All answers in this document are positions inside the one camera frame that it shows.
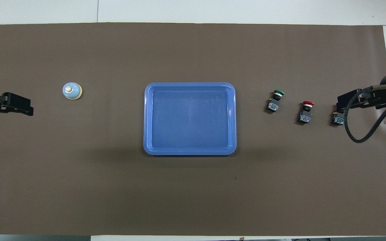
white table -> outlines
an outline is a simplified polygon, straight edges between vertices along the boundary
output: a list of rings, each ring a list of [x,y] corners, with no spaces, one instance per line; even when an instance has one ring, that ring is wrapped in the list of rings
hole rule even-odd
[[[386,0],[0,0],[0,24],[92,22],[384,25],[386,46]],[[371,81],[377,84],[382,77]],[[241,237],[104,235],[92,236],[92,240],[199,241]],[[271,238],[300,237],[245,236]]]

light blue bell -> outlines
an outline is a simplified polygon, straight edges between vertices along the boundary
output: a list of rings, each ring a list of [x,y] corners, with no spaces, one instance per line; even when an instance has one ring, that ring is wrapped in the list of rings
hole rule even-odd
[[[83,93],[83,89],[79,84],[69,82],[63,86],[62,93],[66,98],[76,100],[80,98],[81,94]]]

blue tray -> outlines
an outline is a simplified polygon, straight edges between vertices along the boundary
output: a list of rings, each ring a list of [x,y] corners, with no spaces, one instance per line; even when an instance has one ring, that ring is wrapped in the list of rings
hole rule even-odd
[[[149,84],[144,100],[144,149],[152,155],[233,153],[235,88],[229,83]]]

brown mat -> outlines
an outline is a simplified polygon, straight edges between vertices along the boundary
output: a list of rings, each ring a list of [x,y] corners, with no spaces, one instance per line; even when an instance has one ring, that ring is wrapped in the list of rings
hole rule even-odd
[[[329,123],[384,75],[381,26],[0,25],[0,94],[35,108],[0,114],[0,234],[386,235],[386,120],[364,144]],[[234,85],[238,149],[147,155],[145,87],[190,81]],[[380,111],[350,113],[360,137]]]

